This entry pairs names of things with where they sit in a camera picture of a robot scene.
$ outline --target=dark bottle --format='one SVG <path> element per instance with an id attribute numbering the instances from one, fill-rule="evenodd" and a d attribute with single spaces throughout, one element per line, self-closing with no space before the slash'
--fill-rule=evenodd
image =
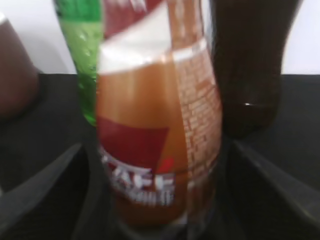
<path id="1" fill-rule="evenodd" d="M 301 2 L 214 0 L 214 69 L 228 135 L 245 137 L 275 118 L 283 52 Z"/>

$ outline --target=green bottle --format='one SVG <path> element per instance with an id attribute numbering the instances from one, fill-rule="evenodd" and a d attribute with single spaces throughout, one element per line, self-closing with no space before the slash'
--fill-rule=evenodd
<path id="1" fill-rule="evenodd" d="M 100 0 L 54 0 L 54 3 L 77 71 L 82 112 L 95 126 L 97 54 L 103 39 Z"/>

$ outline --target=beverage bottle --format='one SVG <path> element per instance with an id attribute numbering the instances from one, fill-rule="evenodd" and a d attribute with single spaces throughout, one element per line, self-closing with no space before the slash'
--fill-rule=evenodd
<path id="1" fill-rule="evenodd" d="M 221 144 L 209 2 L 102 2 L 96 114 L 112 221 L 129 239 L 194 239 L 212 215 Z"/>
<path id="2" fill-rule="evenodd" d="M 9 20 L 0 12 L 0 122 L 25 111 L 38 93 L 37 70 Z"/>
<path id="3" fill-rule="evenodd" d="M 214 0 L 214 69 L 228 135 L 244 137 L 275 118 L 283 52 L 301 2 Z"/>
<path id="4" fill-rule="evenodd" d="M 96 125 L 97 54 L 103 39 L 100 0 L 54 0 L 60 27 L 73 59 L 83 115 Z"/>

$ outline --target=white background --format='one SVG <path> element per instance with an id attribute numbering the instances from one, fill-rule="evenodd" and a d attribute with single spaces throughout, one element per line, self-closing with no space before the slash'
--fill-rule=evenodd
<path id="1" fill-rule="evenodd" d="M 9 18 L 38 69 L 75 73 L 52 0 L 0 0 L 0 12 Z M 320 0 L 304 0 L 288 38 L 282 72 L 320 74 Z"/>

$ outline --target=red label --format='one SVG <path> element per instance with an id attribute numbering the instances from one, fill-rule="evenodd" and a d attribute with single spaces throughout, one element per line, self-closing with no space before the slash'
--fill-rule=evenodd
<path id="1" fill-rule="evenodd" d="M 101 145 L 107 152 L 122 163 L 151 169 L 157 172 L 159 160 L 168 128 L 134 128 L 97 117 L 98 134 Z M 161 172 L 169 169 L 170 161 L 160 167 Z"/>
<path id="2" fill-rule="evenodd" d="M 106 38 L 124 31 L 152 12 L 162 0 L 103 0 Z"/>

